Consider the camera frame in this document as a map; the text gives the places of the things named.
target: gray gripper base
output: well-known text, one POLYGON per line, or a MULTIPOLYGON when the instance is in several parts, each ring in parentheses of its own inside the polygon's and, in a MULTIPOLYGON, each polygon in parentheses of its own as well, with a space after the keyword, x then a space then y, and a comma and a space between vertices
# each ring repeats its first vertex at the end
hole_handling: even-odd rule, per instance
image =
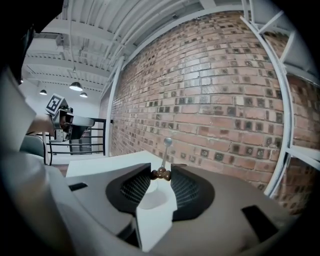
POLYGON ((229 256, 257 246, 258 238, 241 211, 252 205, 257 205, 277 228, 292 220, 277 202, 246 181, 200 168, 182 168, 209 181, 215 198, 196 219, 173 222, 171 229, 151 250, 155 254, 229 256))
MULTIPOLYGON (((125 226, 131 225, 132 217, 130 214, 122 215, 120 212, 110 207, 99 207, 102 213, 98 213, 89 206, 95 205, 94 202, 87 202, 87 200, 81 198, 79 194, 75 196, 74 192, 71 192, 66 180, 69 184, 74 182, 83 182, 84 176, 67 178, 65 179, 60 171, 52 166, 46 166, 46 170, 49 174, 51 193, 54 201, 58 207, 60 215, 65 223, 65 226, 71 237, 74 250, 77 256, 143 256, 146 255, 140 249, 126 243, 119 239, 116 234, 121 232, 121 229, 125 226), (117 228, 114 223, 120 223, 124 221, 121 227, 117 228)), ((110 179, 121 175, 121 173, 130 172, 131 168, 124 168, 116 170, 117 173, 110 172, 107 175, 110 179)), ((87 189, 91 187, 90 179, 86 179, 88 183, 87 189)), ((84 196, 91 201, 99 202, 100 197, 84 196)))

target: metal rod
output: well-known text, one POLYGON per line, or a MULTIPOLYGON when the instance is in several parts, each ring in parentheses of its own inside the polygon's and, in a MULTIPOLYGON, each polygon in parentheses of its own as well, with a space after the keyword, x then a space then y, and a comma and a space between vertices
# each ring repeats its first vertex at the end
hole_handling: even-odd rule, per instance
POLYGON ((53 154, 80 154, 80 155, 86 155, 88 153, 102 153, 103 151, 73 151, 73 152, 60 152, 60 151, 52 151, 53 154))
POLYGON ((263 34, 265 31, 267 31, 269 28, 271 28, 278 19, 285 14, 283 10, 279 11, 272 19, 270 19, 260 30, 258 31, 259 34, 263 34))
POLYGON ((68 15, 68 19, 69 19, 69 45, 70 45, 70 50, 71 50, 71 60, 72 60, 72 65, 73 65, 73 70, 76 76, 76 79, 79 80, 77 71, 76 71, 76 65, 75 65, 75 60, 74 60, 74 52, 72 50, 72 39, 71 39, 71 30, 72 30, 72 8, 74 6, 74 1, 70 0, 70 6, 68 8, 69 11, 69 15, 68 15))
POLYGON ((106 155, 106 122, 103 123, 103 144, 102 144, 102 150, 103 150, 103 155, 106 155))
POLYGON ((110 139, 110 121, 111 121, 111 110, 112 110, 112 105, 114 102, 114 97, 115 97, 115 92, 116 92, 116 87, 118 84, 118 79, 121 71, 121 67, 124 63, 125 57, 122 56, 119 59, 118 62, 118 67, 116 69, 112 87, 111 87, 111 92, 110 92, 110 97, 109 97, 109 102, 108 102, 108 108, 106 111, 106 119, 105 119, 105 138, 104 138, 104 144, 105 144, 105 156, 108 158, 109 157, 109 139, 110 139))
POLYGON ((248 11, 248 3, 247 0, 241 0, 243 6, 243 13, 244 18, 248 21, 249 20, 249 11, 248 11))
POLYGON ((82 137, 82 139, 84 138, 103 138, 103 136, 84 136, 82 137))
POLYGON ((298 158, 302 161, 304 161, 305 163, 307 163, 308 165, 312 166, 313 168, 317 169, 318 171, 320 171, 320 162, 318 162, 317 160, 305 155, 304 153, 296 150, 295 148, 287 148, 286 151, 292 155, 295 158, 298 158))
POLYGON ((60 144, 60 143, 51 143, 52 146, 99 146, 99 145, 103 145, 103 143, 93 143, 93 144, 90 144, 90 143, 84 143, 84 144, 60 144))

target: red brick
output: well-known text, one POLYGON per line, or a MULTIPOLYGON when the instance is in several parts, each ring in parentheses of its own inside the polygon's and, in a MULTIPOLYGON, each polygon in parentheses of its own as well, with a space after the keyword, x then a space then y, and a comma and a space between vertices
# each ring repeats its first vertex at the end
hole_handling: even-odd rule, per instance
POLYGON ((233 176, 242 180, 246 179, 247 172, 248 172, 247 170, 234 167, 234 166, 228 166, 228 165, 224 165, 223 171, 222 171, 222 173, 225 175, 233 176))
POLYGON ((227 152, 231 142, 210 139, 207 143, 209 149, 227 152))
POLYGON ((198 134, 234 142, 240 142, 242 139, 242 134, 239 131, 219 129, 216 127, 200 126, 198 134))
POLYGON ((227 106, 215 106, 215 105, 201 105, 200 114, 205 115, 215 115, 215 116, 226 116, 227 115, 227 106))
POLYGON ((237 157, 234 161, 234 165, 252 170, 255 168, 256 161, 248 158, 237 157))
POLYGON ((184 133, 190 133, 190 134, 196 134, 197 133, 197 126, 191 125, 191 124, 182 124, 179 123, 177 125, 177 130, 184 132, 184 133))
POLYGON ((184 105, 181 107, 181 113, 198 113, 200 105, 184 105))
POLYGON ((309 120, 300 116, 295 117, 295 125, 302 129, 308 129, 309 127, 309 120))
POLYGON ((253 182, 259 182, 262 178, 262 173, 258 172, 258 171, 248 171, 246 174, 246 180, 248 181, 253 181, 253 182))
POLYGON ((201 94, 201 87, 190 87, 186 88, 183 91, 184 96, 190 96, 190 95, 198 95, 201 94))
POLYGON ((257 96, 263 96, 264 90, 262 86, 258 85, 247 85, 244 87, 244 93, 246 95, 257 95, 257 96))
POLYGON ((199 145, 199 146, 203 146, 203 147, 206 147, 207 143, 208 143, 208 139, 206 139, 206 138, 199 137, 197 135, 180 133, 180 132, 174 132, 172 135, 172 138, 174 140, 190 143, 193 145, 199 145))
POLYGON ((211 96, 212 104, 229 104, 233 103, 232 96, 211 96))
POLYGON ((250 68, 250 67, 242 67, 238 70, 239 75, 241 76, 257 76, 258 70, 256 68, 250 68))
POLYGON ((167 105, 174 105, 176 102, 175 98, 165 98, 162 100, 162 105, 167 106, 167 105))
POLYGON ((304 130, 304 129, 300 129, 300 128, 294 128, 294 130, 293 130, 293 138, 297 139, 297 140, 310 142, 312 136, 313 136, 313 132, 308 131, 308 130, 304 130))
POLYGON ((213 85, 227 85, 231 84, 230 76, 214 76, 211 78, 211 82, 213 85))
POLYGON ((259 109, 259 108, 246 108, 244 110, 244 116, 246 118, 250 119, 259 119, 259 120, 265 120, 265 113, 266 111, 264 109, 259 109))
POLYGON ((264 172, 261 173, 261 179, 260 181, 263 183, 269 183, 272 177, 272 173, 271 172, 264 172))
POLYGON ((199 125, 210 125, 212 123, 212 117, 194 114, 176 114, 174 121, 199 125))
POLYGON ((284 103, 281 99, 273 99, 272 101, 275 110, 284 111, 284 103))
POLYGON ((283 125, 275 125, 274 126, 274 134, 282 136, 284 134, 284 126, 283 125))
POLYGON ((242 142, 245 144, 262 146, 264 143, 265 136, 259 133, 244 133, 242 142))
POLYGON ((176 90, 178 88, 179 88, 179 83, 169 84, 167 86, 160 87, 159 93, 165 93, 165 92, 173 91, 173 90, 176 90))
POLYGON ((271 151, 270 160, 271 160, 271 161, 278 161, 278 159, 279 159, 279 154, 280 154, 280 150, 276 150, 276 149, 272 150, 272 151, 271 151))
POLYGON ((211 118, 211 125, 214 127, 233 129, 234 120, 232 118, 214 116, 211 118))
POLYGON ((215 173, 221 173, 224 168, 223 163, 220 163, 217 161, 211 161, 209 159, 202 159, 200 166, 205 170, 212 171, 215 173))
POLYGON ((188 61, 185 63, 185 66, 186 67, 189 67, 189 66, 192 66, 192 65, 196 65, 196 64, 199 64, 200 63, 200 60, 199 59, 194 59, 194 60, 191 60, 191 61, 188 61))
POLYGON ((172 149, 179 151, 179 152, 184 152, 187 154, 193 154, 195 151, 195 146, 180 142, 178 140, 173 140, 173 143, 172 143, 170 150, 172 150, 172 149))
POLYGON ((199 72, 188 73, 184 75, 184 80, 195 79, 199 77, 199 72))
POLYGON ((164 137, 171 137, 172 136, 172 131, 171 130, 167 130, 167 129, 159 129, 159 135, 162 135, 164 137))
POLYGON ((274 162, 258 161, 254 169, 257 171, 273 173, 275 171, 276 165, 277 164, 274 162))
POLYGON ((174 115, 173 114, 162 114, 161 121, 173 121, 174 115))
POLYGON ((232 165, 235 161, 235 156, 231 154, 224 154, 222 163, 227 165, 232 165))

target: black metal railing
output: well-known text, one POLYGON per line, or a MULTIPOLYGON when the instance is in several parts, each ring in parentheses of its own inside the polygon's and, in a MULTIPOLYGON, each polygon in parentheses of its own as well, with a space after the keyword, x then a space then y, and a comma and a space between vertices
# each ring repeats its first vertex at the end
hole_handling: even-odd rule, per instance
POLYGON ((91 118, 95 121, 96 124, 102 124, 101 127, 93 127, 88 128, 88 130, 84 133, 81 139, 69 140, 69 144, 61 143, 61 142, 47 142, 46 144, 50 146, 49 154, 58 155, 58 154, 70 154, 70 155, 92 155, 95 153, 103 153, 106 155, 106 145, 105 145, 105 133, 106 133, 106 119, 102 118, 91 118), (92 135, 92 131, 98 131, 98 135, 92 135), (94 142, 92 143, 92 138, 102 138, 102 142, 94 142), (69 147, 70 151, 56 151, 52 150, 52 146, 61 146, 61 147, 69 147), (93 150, 92 146, 102 146, 102 150, 93 150))

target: white surface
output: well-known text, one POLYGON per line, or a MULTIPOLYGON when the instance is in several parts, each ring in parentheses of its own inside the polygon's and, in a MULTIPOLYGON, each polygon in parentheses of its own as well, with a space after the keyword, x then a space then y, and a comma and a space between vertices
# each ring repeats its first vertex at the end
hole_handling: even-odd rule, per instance
MULTIPOLYGON (((104 173, 142 163, 151 163, 151 170, 157 170, 161 166, 161 162, 162 159, 160 157, 148 151, 71 161, 66 176, 75 177, 104 173)), ((166 162, 165 168, 171 170, 171 164, 166 162)), ((151 250, 171 228, 172 214, 176 209, 176 196, 171 189, 170 182, 164 179, 152 180, 136 210, 141 245, 144 252, 151 250)))

